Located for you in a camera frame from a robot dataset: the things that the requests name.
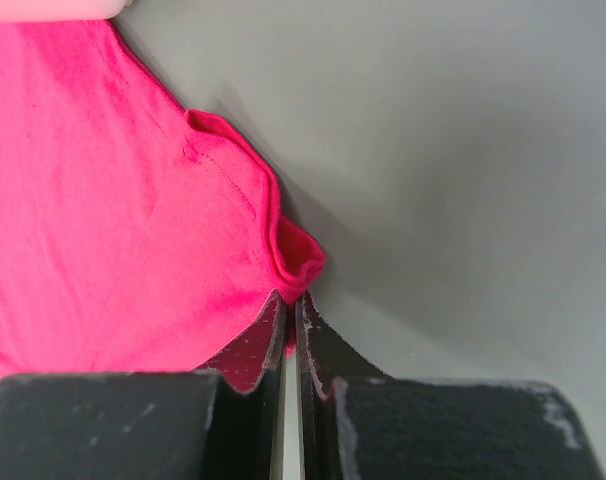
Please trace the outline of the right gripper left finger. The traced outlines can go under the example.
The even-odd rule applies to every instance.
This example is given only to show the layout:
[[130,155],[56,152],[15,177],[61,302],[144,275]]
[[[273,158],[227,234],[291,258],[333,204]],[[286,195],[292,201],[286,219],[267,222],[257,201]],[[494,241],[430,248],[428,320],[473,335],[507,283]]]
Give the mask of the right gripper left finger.
[[220,379],[202,479],[270,477],[286,323],[287,306],[273,291],[251,325],[201,365]]

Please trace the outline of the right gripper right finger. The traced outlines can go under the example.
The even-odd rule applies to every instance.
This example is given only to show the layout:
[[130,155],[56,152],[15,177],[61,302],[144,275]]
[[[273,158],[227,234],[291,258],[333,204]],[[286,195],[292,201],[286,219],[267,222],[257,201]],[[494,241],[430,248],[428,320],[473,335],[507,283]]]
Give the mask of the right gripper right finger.
[[323,318],[310,292],[295,304],[302,477],[340,479],[333,381],[387,379]]

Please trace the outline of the crimson red t-shirt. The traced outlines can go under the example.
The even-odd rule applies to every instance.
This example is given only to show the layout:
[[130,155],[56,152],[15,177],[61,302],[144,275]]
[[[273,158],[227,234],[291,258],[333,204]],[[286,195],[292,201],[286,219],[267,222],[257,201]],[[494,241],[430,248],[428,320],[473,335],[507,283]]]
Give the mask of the crimson red t-shirt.
[[110,23],[0,24],[0,379],[196,368],[324,263],[256,151]]

